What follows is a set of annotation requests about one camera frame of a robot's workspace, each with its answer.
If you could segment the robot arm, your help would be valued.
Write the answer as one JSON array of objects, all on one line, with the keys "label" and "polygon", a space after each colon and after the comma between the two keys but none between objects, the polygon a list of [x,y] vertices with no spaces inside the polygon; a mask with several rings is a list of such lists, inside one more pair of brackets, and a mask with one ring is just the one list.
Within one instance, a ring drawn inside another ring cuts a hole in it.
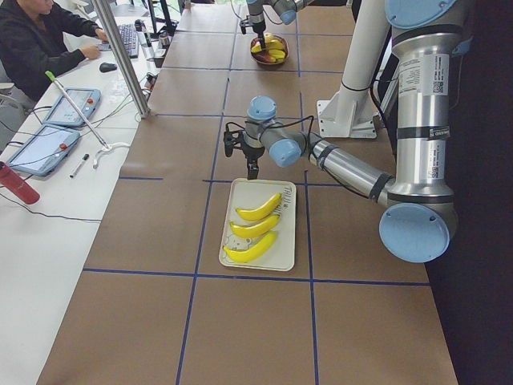
[{"label": "robot arm", "polygon": [[297,18],[297,13],[306,8],[313,0],[248,0],[246,2],[248,15],[240,20],[240,29],[242,34],[246,34],[246,29],[251,27],[257,34],[261,49],[267,49],[265,42],[265,6],[270,6],[277,14],[280,20],[289,25]]},{"label": "robot arm", "polygon": [[[443,255],[457,229],[454,194],[444,180],[450,58],[464,44],[471,1],[364,1],[341,86],[317,104],[318,133],[294,133],[275,122],[268,96],[249,104],[239,135],[248,175],[268,152],[280,167],[306,157],[347,188],[385,207],[383,245],[396,257],[422,263]],[[369,94],[382,52],[398,59],[390,90],[397,96],[396,173],[390,175],[331,144],[333,137],[370,138]]]}]

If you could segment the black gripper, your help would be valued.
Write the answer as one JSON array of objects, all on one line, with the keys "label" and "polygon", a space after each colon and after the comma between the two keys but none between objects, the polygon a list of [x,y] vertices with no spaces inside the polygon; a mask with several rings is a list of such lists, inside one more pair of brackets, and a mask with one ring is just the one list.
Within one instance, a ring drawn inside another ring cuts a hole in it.
[{"label": "black gripper", "polygon": [[261,50],[265,50],[265,17],[263,14],[248,15],[246,19],[241,19],[239,21],[239,26],[242,34],[246,33],[248,26],[252,27],[252,30],[258,34],[258,41]]},{"label": "black gripper", "polygon": [[241,143],[241,149],[244,153],[244,156],[247,160],[247,169],[248,169],[248,179],[253,180],[258,177],[259,173],[259,166],[258,166],[258,159],[262,157],[265,153],[264,147],[253,147],[247,144],[246,142]]}]

